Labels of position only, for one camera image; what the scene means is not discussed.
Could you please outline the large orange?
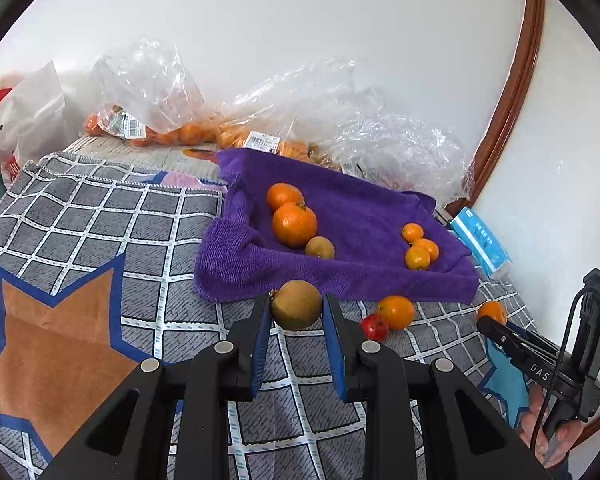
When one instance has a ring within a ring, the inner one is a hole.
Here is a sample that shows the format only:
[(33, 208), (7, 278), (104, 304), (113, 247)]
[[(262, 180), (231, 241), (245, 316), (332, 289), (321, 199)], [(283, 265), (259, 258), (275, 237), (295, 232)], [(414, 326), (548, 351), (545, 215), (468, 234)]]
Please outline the large orange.
[(283, 245), (302, 247), (317, 234), (317, 216), (304, 203), (286, 203), (274, 212), (272, 231)]
[(480, 318), (492, 318), (495, 322), (505, 325), (507, 323), (507, 311), (500, 302), (487, 301), (477, 310), (476, 319), (480, 320)]

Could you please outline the small brown-yellow fruit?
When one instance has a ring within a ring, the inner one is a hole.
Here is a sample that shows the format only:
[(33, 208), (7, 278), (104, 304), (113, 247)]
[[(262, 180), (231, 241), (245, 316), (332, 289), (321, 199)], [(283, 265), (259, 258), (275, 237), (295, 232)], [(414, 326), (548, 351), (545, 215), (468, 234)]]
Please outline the small brown-yellow fruit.
[(322, 297), (310, 283), (292, 280), (271, 294), (272, 317), (283, 330), (304, 330), (321, 315)]

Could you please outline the medium orange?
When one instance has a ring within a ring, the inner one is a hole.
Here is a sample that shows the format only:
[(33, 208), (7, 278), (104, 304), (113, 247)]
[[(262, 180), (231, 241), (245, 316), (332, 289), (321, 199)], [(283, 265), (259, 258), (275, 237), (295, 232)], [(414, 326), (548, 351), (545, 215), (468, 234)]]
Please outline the medium orange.
[(413, 271), (426, 271), (431, 263), (428, 250), (418, 245), (413, 245), (407, 249), (404, 260), (407, 269)]

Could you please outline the orange with stem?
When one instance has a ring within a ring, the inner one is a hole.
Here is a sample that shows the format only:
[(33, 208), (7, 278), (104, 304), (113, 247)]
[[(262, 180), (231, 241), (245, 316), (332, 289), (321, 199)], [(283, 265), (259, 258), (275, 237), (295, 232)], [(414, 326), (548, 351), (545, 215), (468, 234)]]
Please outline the orange with stem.
[(440, 249), (439, 249), (438, 245), (435, 242), (433, 242), (432, 240), (428, 240), (428, 238), (425, 238), (425, 237), (419, 238), (418, 240), (414, 240), (413, 246), (419, 247), (422, 249), (426, 249), (426, 251), (429, 254), (431, 262), (435, 262), (438, 260), (439, 255), (440, 255)]

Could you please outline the small yellow-green fruit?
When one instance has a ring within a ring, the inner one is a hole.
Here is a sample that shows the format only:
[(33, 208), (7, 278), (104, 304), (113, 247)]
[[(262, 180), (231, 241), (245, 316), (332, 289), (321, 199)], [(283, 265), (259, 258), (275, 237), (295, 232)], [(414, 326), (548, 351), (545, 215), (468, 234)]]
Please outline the small yellow-green fruit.
[(324, 236), (312, 237), (306, 243), (304, 253), (307, 256), (324, 260), (332, 260), (336, 255), (334, 244), (332, 244), (332, 242)]

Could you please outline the small red fruit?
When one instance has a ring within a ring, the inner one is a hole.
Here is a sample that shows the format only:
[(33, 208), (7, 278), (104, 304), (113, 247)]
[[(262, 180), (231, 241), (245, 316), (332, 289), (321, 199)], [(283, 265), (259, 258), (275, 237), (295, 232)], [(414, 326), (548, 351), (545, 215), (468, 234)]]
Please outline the small red fruit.
[(385, 341), (390, 332), (389, 323), (382, 315), (378, 314), (370, 314), (363, 318), (361, 327), (366, 339), (378, 342)]

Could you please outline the blue tissue pack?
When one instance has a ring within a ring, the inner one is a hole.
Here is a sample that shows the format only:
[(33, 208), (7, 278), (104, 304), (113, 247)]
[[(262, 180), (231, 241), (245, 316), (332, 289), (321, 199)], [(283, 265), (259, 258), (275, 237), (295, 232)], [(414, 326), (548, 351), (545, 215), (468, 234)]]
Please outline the blue tissue pack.
[(486, 222), (475, 211), (464, 207), (451, 221), (451, 226), (488, 278), (504, 278), (512, 260)]

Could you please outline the purple towel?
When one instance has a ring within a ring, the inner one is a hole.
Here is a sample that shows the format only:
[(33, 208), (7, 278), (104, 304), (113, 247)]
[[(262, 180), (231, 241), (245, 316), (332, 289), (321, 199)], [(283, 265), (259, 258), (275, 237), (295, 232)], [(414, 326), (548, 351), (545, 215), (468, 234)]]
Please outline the purple towel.
[[(194, 267), (200, 296), (211, 301), (249, 299), (303, 280), (342, 300), (381, 300), (400, 295), (412, 301), (469, 304), (478, 274), (468, 249), (434, 218), (436, 203), (417, 192), (399, 193), (338, 171), (249, 148), (219, 154), (228, 184), (222, 214), (202, 240)], [(335, 246), (322, 260), (280, 244), (272, 231), (266, 192), (277, 182), (296, 186), (317, 216), (318, 235)], [(408, 270), (404, 256), (413, 244), (401, 236), (418, 223), (440, 255), (426, 271)]]

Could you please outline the clear plastic bag right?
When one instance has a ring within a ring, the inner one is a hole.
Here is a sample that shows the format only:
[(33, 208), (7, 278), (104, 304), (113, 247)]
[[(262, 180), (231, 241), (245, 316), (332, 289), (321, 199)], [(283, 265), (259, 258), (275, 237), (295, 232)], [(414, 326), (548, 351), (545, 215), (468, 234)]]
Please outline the clear plastic bag right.
[(326, 142), (335, 162), (358, 165), (363, 177), (393, 191), (413, 191), (445, 206), (469, 196), (472, 155), (445, 128), (393, 113), (368, 114)]

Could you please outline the clear plastic bag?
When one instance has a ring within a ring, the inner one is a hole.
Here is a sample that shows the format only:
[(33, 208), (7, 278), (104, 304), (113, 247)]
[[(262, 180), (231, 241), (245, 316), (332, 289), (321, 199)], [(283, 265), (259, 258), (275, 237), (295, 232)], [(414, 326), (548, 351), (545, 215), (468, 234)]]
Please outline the clear plastic bag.
[(382, 109), (380, 94), (355, 80), (355, 62), (328, 58), (260, 82), (220, 108), (216, 144), (243, 148), (252, 132), (272, 136), (274, 153), (340, 170), (337, 144)]
[(472, 155), (445, 128), (393, 113), (368, 114), (326, 142), (335, 162), (358, 165), (363, 177), (393, 191), (413, 191), (445, 206), (469, 196)]

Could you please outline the plastic bag of tangerines left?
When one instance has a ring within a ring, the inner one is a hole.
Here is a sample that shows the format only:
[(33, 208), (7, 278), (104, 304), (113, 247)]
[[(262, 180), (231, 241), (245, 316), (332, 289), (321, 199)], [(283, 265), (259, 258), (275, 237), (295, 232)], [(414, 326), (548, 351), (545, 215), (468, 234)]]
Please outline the plastic bag of tangerines left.
[(204, 102), (178, 48), (142, 38), (113, 48), (94, 64), (83, 132), (133, 146), (213, 143), (219, 114)]

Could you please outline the white plastic bag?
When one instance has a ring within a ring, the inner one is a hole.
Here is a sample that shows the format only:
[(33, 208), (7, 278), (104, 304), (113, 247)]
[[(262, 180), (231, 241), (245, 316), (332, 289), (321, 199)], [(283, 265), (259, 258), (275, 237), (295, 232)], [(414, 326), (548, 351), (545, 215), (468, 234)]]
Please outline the white plastic bag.
[(79, 136), (53, 62), (30, 74), (0, 102), (0, 164), (19, 166), (62, 151)]

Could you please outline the clear plastic bag centre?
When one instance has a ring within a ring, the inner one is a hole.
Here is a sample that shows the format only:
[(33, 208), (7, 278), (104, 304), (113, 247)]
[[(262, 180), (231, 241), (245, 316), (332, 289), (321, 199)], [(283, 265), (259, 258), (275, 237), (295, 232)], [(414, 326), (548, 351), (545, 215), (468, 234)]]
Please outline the clear plastic bag centre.
[(220, 108), (216, 144), (243, 148), (252, 132), (272, 136), (274, 153), (340, 170), (337, 144), (382, 109), (380, 94), (355, 80), (355, 62), (328, 58), (260, 82)]

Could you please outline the brown wooden frame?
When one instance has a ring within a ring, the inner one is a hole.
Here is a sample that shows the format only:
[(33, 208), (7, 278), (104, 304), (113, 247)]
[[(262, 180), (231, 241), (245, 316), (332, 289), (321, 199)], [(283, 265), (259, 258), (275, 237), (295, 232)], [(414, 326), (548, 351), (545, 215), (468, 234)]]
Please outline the brown wooden frame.
[(472, 161), (474, 183), (468, 198), (461, 198), (445, 207), (451, 216), (458, 214), (465, 206), (471, 207), (478, 200), (505, 151), (530, 88), (542, 41), (544, 15), (545, 0), (524, 0), (524, 14), (513, 61), (486, 134)]

